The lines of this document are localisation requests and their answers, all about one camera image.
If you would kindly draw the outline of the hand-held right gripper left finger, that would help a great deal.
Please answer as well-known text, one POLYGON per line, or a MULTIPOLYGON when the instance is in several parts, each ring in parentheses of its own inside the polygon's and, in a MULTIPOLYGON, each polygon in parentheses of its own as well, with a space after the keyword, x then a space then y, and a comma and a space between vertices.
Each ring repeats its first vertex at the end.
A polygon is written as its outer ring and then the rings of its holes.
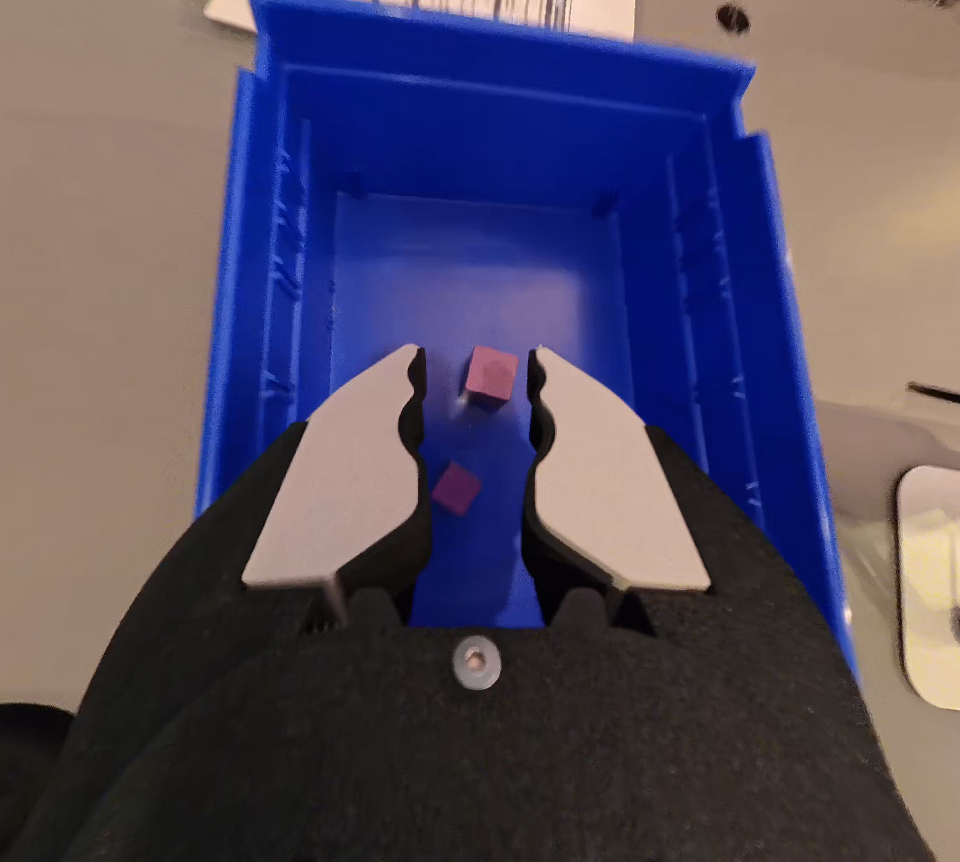
POLYGON ((330 616, 381 589, 409 614, 433 547, 426 350, 400 346, 309 417, 242 572, 250 590, 316 590, 330 616))

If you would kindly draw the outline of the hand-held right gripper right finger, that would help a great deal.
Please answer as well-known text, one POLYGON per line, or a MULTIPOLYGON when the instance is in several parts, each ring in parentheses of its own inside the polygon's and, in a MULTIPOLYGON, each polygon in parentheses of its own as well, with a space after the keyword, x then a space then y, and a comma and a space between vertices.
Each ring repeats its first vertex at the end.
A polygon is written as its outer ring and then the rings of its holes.
POLYGON ((643 592, 707 593, 707 566, 630 404, 546 346, 529 353, 527 396, 534 460, 521 555, 544 624, 575 591, 634 629, 649 627, 643 592))

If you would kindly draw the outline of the purple wooden cube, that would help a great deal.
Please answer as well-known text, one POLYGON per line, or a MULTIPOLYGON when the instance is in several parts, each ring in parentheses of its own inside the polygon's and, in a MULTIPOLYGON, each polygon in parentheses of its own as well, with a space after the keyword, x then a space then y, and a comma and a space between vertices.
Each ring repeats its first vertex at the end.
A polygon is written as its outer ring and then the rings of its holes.
POLYGON ((462 518, 474 505, 481 489, 482 481, 478 475, 450 461, 440 474, 430 497, 445 512, 462 518))
POLYGON ((512 398, 520 358, 510 352, 476 345, 471 353, 462 385, 465 400, 485 409, 497 410, 512 398))

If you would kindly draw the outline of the blue plastic bin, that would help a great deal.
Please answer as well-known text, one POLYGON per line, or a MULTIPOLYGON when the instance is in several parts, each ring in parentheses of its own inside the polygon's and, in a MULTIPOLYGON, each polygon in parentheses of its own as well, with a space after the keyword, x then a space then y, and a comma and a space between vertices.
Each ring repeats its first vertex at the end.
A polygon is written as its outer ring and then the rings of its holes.
POLYGON ((769 141, 749 64, 346 0, 249 0, 196 516, 282 432, 405 343, 426 351, 438 515, 426 627, 543 625, 522 568, 545 345, 663 429, 761 529, 858 669, 769 141), (519 357, 470 404, 476 345, 519 357))

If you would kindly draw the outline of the black mesh chair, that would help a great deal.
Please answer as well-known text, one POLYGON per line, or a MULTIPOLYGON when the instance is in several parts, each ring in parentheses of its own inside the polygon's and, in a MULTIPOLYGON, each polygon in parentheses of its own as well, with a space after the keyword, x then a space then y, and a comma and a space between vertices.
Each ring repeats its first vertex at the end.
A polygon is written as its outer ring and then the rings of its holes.
POLYGON ((21 831, 47 784, 75 715, 34 703, 1 705, 1 852, 21 831))

